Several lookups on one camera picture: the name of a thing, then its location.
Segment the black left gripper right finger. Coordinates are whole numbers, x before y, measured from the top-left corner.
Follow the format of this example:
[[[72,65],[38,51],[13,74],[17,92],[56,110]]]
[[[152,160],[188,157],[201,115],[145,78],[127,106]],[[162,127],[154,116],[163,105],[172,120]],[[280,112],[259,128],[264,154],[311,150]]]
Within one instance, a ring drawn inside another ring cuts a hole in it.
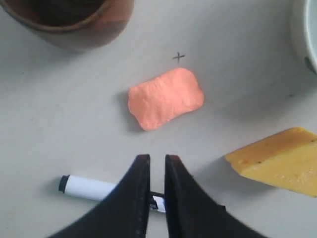
[[[165,157],[164,204],[171,238],[261,238],[217,204],[176,155]]]

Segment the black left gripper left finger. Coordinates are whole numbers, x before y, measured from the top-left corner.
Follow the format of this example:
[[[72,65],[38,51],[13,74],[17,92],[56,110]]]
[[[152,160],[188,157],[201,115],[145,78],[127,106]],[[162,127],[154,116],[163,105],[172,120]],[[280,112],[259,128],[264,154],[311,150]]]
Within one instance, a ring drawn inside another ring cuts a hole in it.
[[[54,238],[144,238],[150,205],[150,156],[138,155],[116,188]]]

